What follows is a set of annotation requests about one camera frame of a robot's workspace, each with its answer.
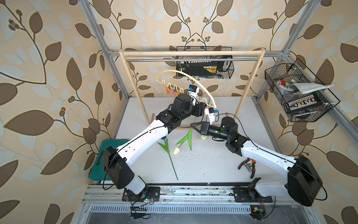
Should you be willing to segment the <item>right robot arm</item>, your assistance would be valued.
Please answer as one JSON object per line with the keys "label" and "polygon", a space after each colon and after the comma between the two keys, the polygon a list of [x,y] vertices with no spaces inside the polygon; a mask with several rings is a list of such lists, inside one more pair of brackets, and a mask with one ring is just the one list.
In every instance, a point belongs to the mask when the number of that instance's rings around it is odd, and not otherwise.
{"label": "right robot arm", "polygon": [[238,133],[239,125],[241,123],[236,123],[233,118],[224,117],[220,126],[205,121],[190,126],[201,135],[223,140],[230,152],[253,159],[279,173],[281,179],[261,178],[257,181],[255,190],[262,197],[291,197],[303,206],[312,206],[323,188],[323,181],[312,162],[302,155],[297,158],[286,156],[254,143]]}

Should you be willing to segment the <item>blue artificial tulip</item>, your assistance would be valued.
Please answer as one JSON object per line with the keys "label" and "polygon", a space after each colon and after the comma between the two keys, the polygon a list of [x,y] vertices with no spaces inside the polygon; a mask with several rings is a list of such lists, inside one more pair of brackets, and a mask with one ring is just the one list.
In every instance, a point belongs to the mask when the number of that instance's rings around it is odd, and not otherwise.
{"label": "blue artificial tulip", "polygon": [[170,159],[170,163],[171,163],[171,166],[172,166],[172,169],[174,171],[174,174],[175,174],[175,177],[176,177],[176,180],[178,180],[178,176],[177,176],[177,173],[176,173],[176,170],[175,170],[175,167],[174,167],[174,164],[173,164],[173,161],[172,161],[172,158],[171,158],[171,154],[170,154],[170,150],[169,150],[169,140],[168,138],[165,136],[165,137],[162,137],[161,138],[164,143],[158,143],[163,149],[164,151],[168,154],[169,156],[169,159]]}

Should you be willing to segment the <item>white artificial tulip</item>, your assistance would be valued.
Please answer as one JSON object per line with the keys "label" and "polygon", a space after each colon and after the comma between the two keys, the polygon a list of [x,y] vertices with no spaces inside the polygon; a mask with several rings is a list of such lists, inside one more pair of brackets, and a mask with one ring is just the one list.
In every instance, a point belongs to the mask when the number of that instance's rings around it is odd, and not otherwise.
{"label": "white artificial tulip", "polygon": [[192,136],[193,136],[193,129],[190,129],[188,133],[176,144],[179,145],[178,147],[175,147],[173,154],[177,155],[180,152],[181,146],[187,142],[190,150],[192,151]]}
{"label": "white artificial tulip", "polygon": [[200,139],[201,139],[202,141],[205,141],[205,140],[207,139],[207,132],[205,132],[205,131],[200,131],[200,133],[201,133]]}

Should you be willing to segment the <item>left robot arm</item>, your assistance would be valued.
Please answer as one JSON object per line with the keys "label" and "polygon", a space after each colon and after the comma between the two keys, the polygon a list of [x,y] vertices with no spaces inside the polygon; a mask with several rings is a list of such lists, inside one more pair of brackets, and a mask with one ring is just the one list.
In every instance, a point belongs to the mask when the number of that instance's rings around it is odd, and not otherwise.
{"label": "left robot arm", "polygon": [[203,117],[207,103],[196,97],[181,93],[174,102],[160,112],[154,121],[125,145],[109,146],[103,153],[105,177],[109,177],[118,189],[127,188],[139,194],[146,187],[145,182],[131,169],[134,162],[159,139],[180,127],[190,116]]}

